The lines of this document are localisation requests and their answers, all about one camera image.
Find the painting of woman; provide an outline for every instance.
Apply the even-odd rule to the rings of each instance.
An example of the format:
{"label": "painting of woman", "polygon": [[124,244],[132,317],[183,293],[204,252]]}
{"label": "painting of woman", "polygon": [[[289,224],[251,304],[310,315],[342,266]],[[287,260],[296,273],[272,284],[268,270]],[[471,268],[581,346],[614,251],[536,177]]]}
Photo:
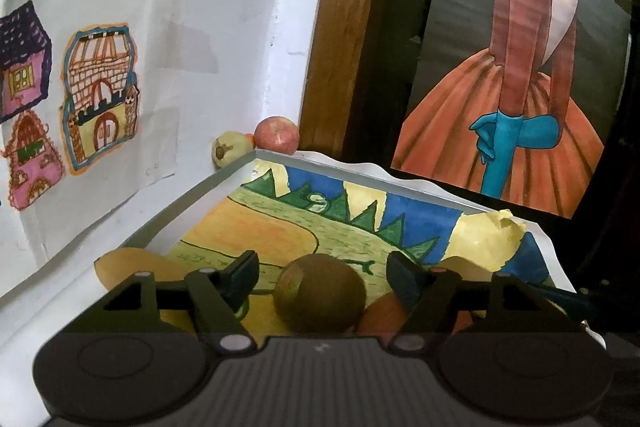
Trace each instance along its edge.
{"label": "painting of woman", "polygon": [[392,167],[571,217],[603,150],[570,95],[577,6],[494,0],[489,47],[409,114]]}

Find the pink house drawing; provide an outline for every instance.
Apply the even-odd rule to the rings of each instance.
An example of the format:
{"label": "pink house drawing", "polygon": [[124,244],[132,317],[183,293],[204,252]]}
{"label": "pink house drawing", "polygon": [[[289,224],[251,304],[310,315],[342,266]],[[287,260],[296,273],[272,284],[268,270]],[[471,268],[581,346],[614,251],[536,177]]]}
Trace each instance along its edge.
{"label": "pink house drawing", "polygon": [[28,109],[18,116],[11,139],[1,152],[9,160],[9,203],[18,210],[30,206],[65,174],[48,132],[49,126]]}
{"label": "pink house drawing", "polygon": [[32,1],[0,18],[0,123],[49,94],[51,40]]}

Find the green tree drawing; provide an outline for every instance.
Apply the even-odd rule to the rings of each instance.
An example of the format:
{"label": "green tree drawing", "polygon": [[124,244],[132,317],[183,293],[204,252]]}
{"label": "green tree drawing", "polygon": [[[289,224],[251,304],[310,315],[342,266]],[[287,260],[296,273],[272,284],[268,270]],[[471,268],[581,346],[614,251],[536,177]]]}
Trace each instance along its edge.
{"label": "green tree drawing", "polygon": [[343,223],[349,222],[349,203],[347,202],[347,191],[343,190],[340,196],[329,201],[329,207],[321,214],[324,217],[335,219]]}
{"label": "green tree drawing", "polygon": [[311,194],[311,184],[305,183],[302,187],[289,192],[288,194],[284,194],[278,198],[278,201],[282,201],[282,203],[290,204],[291,206],[295,206],[296,208],[309,208],[312,205],[312,202],[309,200],[309,195]]}
{"label": "green tree drawing", "polygon": [[254,181],[245,183],[242,187],[248,188],[250,191],[260,194],[261,196],[267,196],[268,198],[276,197],[276,183],[273,180],[273,172],[271,172],[271,169]]}
{"label": "green tree drawing", "polygon": [[373,232],[376,223],[376,210],[378,209],[378,200],[371,203],[365,208],[361,214],[358,214],[351,220],[351,224],[359,229]]}
{"label": "green tree drawing", "polygon": [[404,232],[404,214],[400,214],[386,227],[378,230],[377,236],[391,243],[395,247],[402,247],[402,233]]}
{"label": "green tree drawing", "polygon": [[431,237],[431,239],[427,239],[423,243],[418,243],[418,245],[414,245],[413,247],[405,248],[404,251],[413,257],[416,263],[421,263],[428,254],[430,254],[439,239],[439,236]]}

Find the orange dress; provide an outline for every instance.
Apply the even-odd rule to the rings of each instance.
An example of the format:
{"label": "orange dress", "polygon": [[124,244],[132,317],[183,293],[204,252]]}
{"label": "orange dress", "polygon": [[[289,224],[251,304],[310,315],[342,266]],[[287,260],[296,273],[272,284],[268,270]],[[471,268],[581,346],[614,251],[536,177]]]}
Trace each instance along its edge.
{"label": "orange dress", "polygon": [[500,110],[525,119],[551,114],[552,149],[517,147],[501,199],[571,217],[602,155],[591,123],[570,97],[575,17],[541,73],[552,0],[495,0],[491,44],[447,74],[406,118],[392,167],[480,192],[484,165],[469,130]]}

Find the round pad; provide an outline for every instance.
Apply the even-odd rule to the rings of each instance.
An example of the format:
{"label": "round pad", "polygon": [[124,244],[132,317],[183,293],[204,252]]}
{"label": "round pad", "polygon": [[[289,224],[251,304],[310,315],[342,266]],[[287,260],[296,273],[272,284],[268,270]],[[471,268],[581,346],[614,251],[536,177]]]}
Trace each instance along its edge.
{"label": "round pad", "polygon": [[38,352],[33,380],[52,415],[104,423],[171,409],[205,368],[188,333],[60,333]]}
{"label": "round pad", "polygon": [[463,399],[511,421],[560,421],[593,412],[609,389],[612,366],[585,333],[463,331],[438,357]]}

